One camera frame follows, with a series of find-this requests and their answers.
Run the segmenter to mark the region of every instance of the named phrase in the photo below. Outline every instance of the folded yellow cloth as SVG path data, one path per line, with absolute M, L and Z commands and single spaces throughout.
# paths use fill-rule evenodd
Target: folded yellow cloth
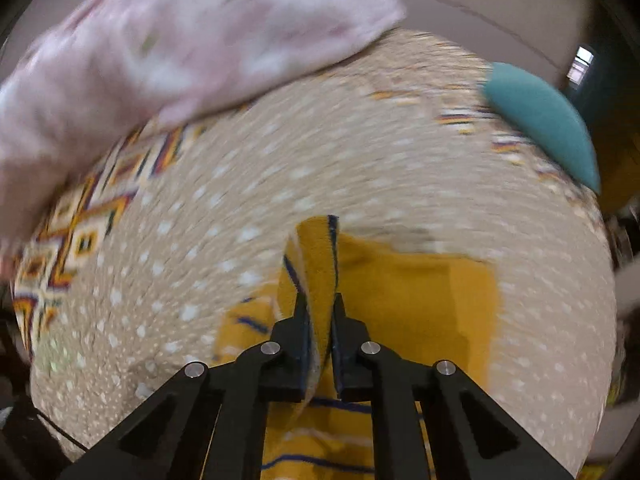
M 270 406 L 263 480 L 373 478 L 370 406 L 336 399 L 325 358 L 336 292 L 372 340 L 422 364 L 450 359 L 484 384 L 498 304 L 492 269 L 464 256 L 397 253 L 340 234 L 335 216 L 296 227 L 277 279 L 226 313 L 212 364 L 267 340 L 274 323 L 292 316 L 299 290 L 312 325 L 306 397 Z

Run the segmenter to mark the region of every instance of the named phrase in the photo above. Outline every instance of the silver rivet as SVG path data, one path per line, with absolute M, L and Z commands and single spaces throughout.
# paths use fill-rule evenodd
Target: silver rivet
M 440 361 L 436 364 L 436 370 L 443 375 L 453 375 L 456 372 L 456 365 L 451 361 Z
M 189 363 L 184 367 L 184 374 L 187 377 L 200 377 L 204 373 L 204 364 L 202 363 Z
M 276 355 L 280 351 L 280 345 L 275 341 L 267 341 L 260 346 L 260 352 L 267 355 Z
M 380 345 L 375 341 L 367 341 L 366 343 L 362 343 L 360 346 L 360 350 L 362 350 L 365 354 L 375 355 L 380 352 Z

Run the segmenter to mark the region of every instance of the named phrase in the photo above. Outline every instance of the wire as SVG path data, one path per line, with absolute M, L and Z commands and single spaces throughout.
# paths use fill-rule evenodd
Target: wire
M 76 446 L 78 446 L 80 449 L 82 449 L 82 451 L 87 451 L 89 449 L 87 446 L 83 446 L 82 444 L 80 444 L 76 439 L 74 439 L 71 435 L 69 435 L 65 430 L 60 428 L 59 425 L 57 425 L 55 422 L 53 422 L 47 415 L 42 413 L 38 408 L 34 407 L 34 410 L 36 410 L 36 413 L 39 416 L 41 416 L 44 420 L 46 420 L 47 423 L 54 430 L 56 430 L 60 435 L 65 437 L 69 442 L 71 442 L 71 443 L 75 444 Z

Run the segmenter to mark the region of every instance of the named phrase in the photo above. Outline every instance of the floor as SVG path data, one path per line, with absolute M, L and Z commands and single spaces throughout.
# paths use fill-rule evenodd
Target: floor
M 0 58 L 0 80 L 27 46 L 82 0 L 34 0 Z M 403 0 L 405 26 L 429 30 L 489 60 L 560 84 L 588 22 L 592 0 Z

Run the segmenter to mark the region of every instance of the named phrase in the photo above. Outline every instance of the crumpled cloth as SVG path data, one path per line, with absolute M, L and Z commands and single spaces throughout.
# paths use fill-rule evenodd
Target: crumpled cloth
M 486 384 L 500 301 L 491 266 L 458 254 L 399 253 L 340 233 L 335 216 L 296 226 L 279 279 L 226 313 L 212 365 L 268 340 L 274 323 L 293 315 L 299 292 L 312 330 L 306 396 L 300 404 L 270 404 L 262 480 L 372 478 L 370 406 L 341 402 L 334 389 L 328 348 L 336 292 L 373 341 L 426 365 L 450 359 Z
M 0 88 L 0 253 L 132 128 L 238 104 L 359 52 L 398 0 L 87 0 Z

